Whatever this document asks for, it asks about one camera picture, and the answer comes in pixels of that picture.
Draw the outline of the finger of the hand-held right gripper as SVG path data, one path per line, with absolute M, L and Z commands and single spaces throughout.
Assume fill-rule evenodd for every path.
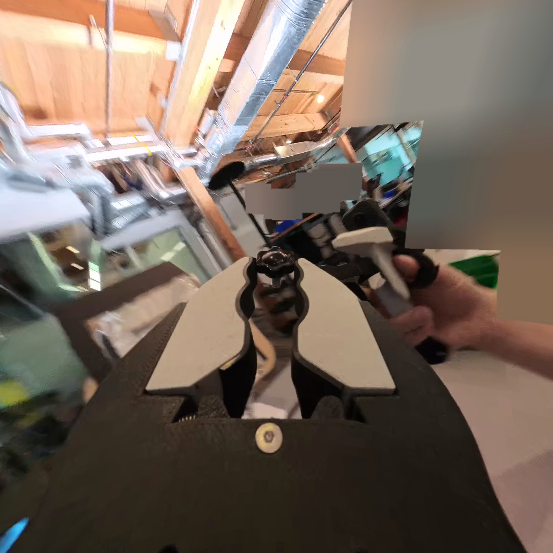
M 332 240 L 337 251 L 365 251 L 372 245 L 393 243 L 394 238 L 386 227 L 366 227 L 347 231 Z

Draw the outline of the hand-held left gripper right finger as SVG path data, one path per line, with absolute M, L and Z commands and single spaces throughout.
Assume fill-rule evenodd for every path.
M 298 293 L 292 380 L 302 418 L 311 418 L 324 397 L 337 398 L 345 413 L 358 397 L 397 393 L 391 371 L 360 300 L 338 279 L 310 261 L 295 264 Z

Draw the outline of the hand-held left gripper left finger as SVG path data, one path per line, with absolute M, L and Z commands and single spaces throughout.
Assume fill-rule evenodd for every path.
M 257 374 L 249 322 L 257 281 L 255 260 L 243 257 L 203 285 L 183 308 L 146 392 L 195 405 L 216 395 L 231 418 L 242 418 Z

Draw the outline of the green plastic bin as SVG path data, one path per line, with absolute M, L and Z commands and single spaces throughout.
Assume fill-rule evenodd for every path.
M 449 265 L 470 276 L 480 286 L 497 289 L 499 276 L 497 255 L 482 254 L 452 262 Z

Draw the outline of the black knob screw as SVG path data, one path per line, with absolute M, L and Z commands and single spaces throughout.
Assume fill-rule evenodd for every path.
M 257 254 L 255 268 L 258 275 L 264 275 L 270 279 L 272 287 L 278 289 L 283 279 L 294 273 L 296 258 L 292 251 L 271 247 Z

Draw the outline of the person's right forearm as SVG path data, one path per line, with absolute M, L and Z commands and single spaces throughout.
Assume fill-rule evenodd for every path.
M 469 346 L 552 380 L 552 325 L 481 318 Z

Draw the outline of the grey desk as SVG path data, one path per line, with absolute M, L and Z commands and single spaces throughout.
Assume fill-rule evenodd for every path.
M 552 380 L 482 352 L 458 352 L 430 367 L 409 348 L 386 351 L 397 389 L 353 397 L 362 423 L 320 418 L 289 420 L 289 412 L 252 392 L 243 419 L 281 425 L 288 455 L 329 461 L 345 446 L 362 468 L 344 463 L 337 479 L 352 493 L 368 526 L 422 539 L 445 552 L 517 552 L 509 524 L 526 552 L 552 552 Z M 500 508 L 508 519 L 500 522 Z

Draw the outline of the person's right hand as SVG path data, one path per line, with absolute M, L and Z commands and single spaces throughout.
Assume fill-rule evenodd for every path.
M 434 282 L 411 290 L 412 307 L 393 316 L 376 290 L 370 303 L 415 347 L 431 337 L 450 350 L 479 350 L 485 323 L 493 318 L 495 293 L 458 269 L 441 265 Z

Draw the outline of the white instruction sheet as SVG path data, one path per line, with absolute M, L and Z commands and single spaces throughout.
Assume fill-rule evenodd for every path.
M 178 304 L 187 303 L 201 287 L 184 274 L 85 322 L 88 334 L 110 362 L 124 357 Z

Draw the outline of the silver ventilation duct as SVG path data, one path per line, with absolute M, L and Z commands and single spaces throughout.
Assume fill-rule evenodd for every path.
M 198 151 L 196 173 L 203 184 L 245 135 L 325 3 L 267 3 Z

